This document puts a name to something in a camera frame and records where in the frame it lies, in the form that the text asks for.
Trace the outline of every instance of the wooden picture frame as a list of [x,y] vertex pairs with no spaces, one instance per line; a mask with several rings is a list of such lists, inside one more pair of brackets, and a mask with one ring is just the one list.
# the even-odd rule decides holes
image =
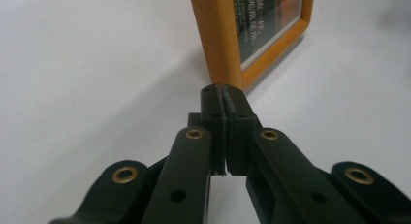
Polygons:
[[[308,27],[313,0],[299,0],[298,15],[292,22],[288,22],[288,26],[276,27],[278,31],[271,33],[275,35],[264,43],[263,47],[257,48],[257,55],[254,53],[253,58],[244,58],[247,52],[244,52],[242,47],[244,41],[247,39],[257,39],[256,21],[251,22],[251,13],[254,10],[259,10],[260,16],[262,9],[255,8],[255,5],[261,4],[263,1],[259,0],[191,0],[194,15],[196,17],[197,26],[202,40],[203,50],[205,53],[205,60],[213,83],[224,83],[245,89],[250,86],[264,70],[275,60],[281,53],[283,53]],[[276,4],[267,3],[271,5],[274,11],[270,12],[269,21],[276,22],[275,26],[284,19],[289,19],[285,14],[295,12],[296,1],[292,0],[277,0]],[[242,17],[249,15],[248,36],[244,34],[244,41],[240,38],[242,27],[239,23],[244,22]]]

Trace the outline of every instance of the white table surface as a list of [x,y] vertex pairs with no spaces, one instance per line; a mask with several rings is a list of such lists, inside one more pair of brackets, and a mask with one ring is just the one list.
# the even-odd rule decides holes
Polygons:
[[[304,37],[247,98],[329,171],[411,197],[411,0],[314,0]],[[169,153],[210,83],[190,0],[0,0],[0,223],[72,215],[105,169]],[[258,223],[213,177],[208,223]]]

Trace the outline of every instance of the screw hole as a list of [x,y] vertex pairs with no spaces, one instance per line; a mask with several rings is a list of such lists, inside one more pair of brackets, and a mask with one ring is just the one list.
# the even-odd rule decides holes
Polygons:
[[183,190],[175,190],[170,194],[170,200],[175,203],[180,203],[185,200],[186,194]]
[[122,167],[112,174],[112,181],[118,184],[124,184],[133,181],[139,172],[133,167]]
[[327,201],[326,196],[324,196],[324,194],[319,193],[319,192],[313,192],[310,194],[310,196],[311,196],[311,199],[317,203],[325,203]]
[[200,130],[189,130],[185,133],[185,136],[189,139],[199,139],[203,136],[203,132]]
[[358,168],[345,169],[345,175],[356,183],[363,185],[371,185],[374,183],[374,178],[366,171]]
[[271,130],[264,130],[261,132],[261,137],[268,140],[276,140],[278,139],[278,134]]

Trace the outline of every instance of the black plastic part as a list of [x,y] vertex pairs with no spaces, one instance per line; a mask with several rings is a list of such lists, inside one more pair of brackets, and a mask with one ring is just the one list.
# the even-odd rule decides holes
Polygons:
[[[124,167],[136,169],[137,177],[126,183],[114,182],[114,173]],[[128,176],[127,170],[124,173],[124,176]],[[73,216],[56,219],[51,224],[139,223],[149,199],[150,188],[145,165],[134,161],[115,163],[106,168],[94,182]]]
[[251,161],[247,153],[248,141],[253,131],[261,127],[260,121],[253,113],[242,90],[228,85],[222,86],[221,89],[230,126],[227,131],[227,168],[233,176],[246,176]]
[[369,223],[411,223],[411,201],[364,165],[344,162],[332,168],[334,185]]
[[223,105],[222,85],[206,86],[201,91],[201,126],[212,135],[211,174],[226,174],[225,151],[228,119]]
[[147,205],[143,224],[206,223],[211,135],[205,128],[181,130]]
[[[251,170],[249,179],[268,184],[275,197],[271,223],[366,223],[286,135],[257,129],[253,140],[252,152],[262,176]],[[258,201],[259,196],[253,194],[251,191],[252,200]]]

